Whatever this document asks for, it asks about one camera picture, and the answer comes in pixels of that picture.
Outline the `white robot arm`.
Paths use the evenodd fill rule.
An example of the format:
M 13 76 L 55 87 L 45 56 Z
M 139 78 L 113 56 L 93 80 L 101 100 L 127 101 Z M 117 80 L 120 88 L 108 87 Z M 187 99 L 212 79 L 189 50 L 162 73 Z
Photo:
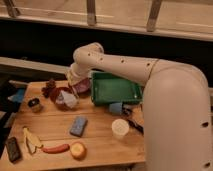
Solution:
M 144 87 L 144 144 L 147 171 L 213 171 L 208 81 L 197 67 L 145 57 L 108 55 L 99 43 L 76 49 L 68 82 L 92 69 Z

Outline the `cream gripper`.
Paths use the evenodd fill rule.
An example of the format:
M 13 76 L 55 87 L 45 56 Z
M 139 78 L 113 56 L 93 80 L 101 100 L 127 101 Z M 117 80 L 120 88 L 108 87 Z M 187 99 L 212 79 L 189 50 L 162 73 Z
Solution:
M 71 84 L 76 84 L 84 80 L 86 77 L 77 76 L 72 70 L 68 70 L 66 73 L 66 78 Z

